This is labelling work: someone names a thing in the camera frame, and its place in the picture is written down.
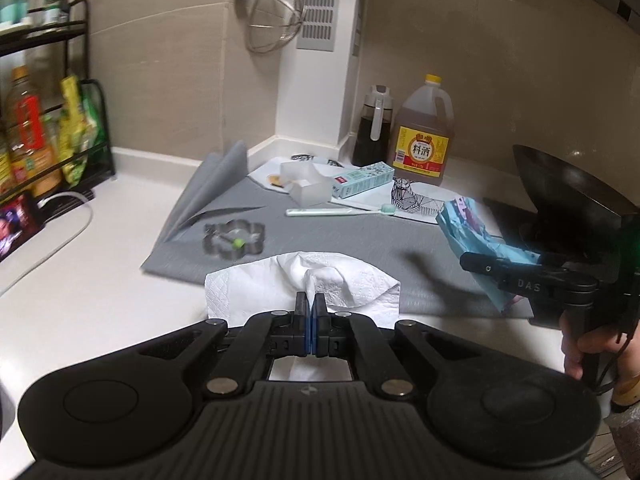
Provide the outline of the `person right hand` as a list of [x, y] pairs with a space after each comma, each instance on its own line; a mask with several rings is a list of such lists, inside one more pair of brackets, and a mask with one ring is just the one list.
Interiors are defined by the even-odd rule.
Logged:
[[575, 379], [582, 378], [586, 356], [603, 352], [619, 353], [616, 361], [618, 378], [614, 386], [612, 401], [622, 408], [629, 408], [639, 402], [639, 341], [629, 341], [625, 350], [618, 340], [615, 330], [600, 327], [577, 337], [572, 325], [573, 319], [568, 312], [560, 317], [562, 332], [561, 350], [564, 354], [564, 370]]

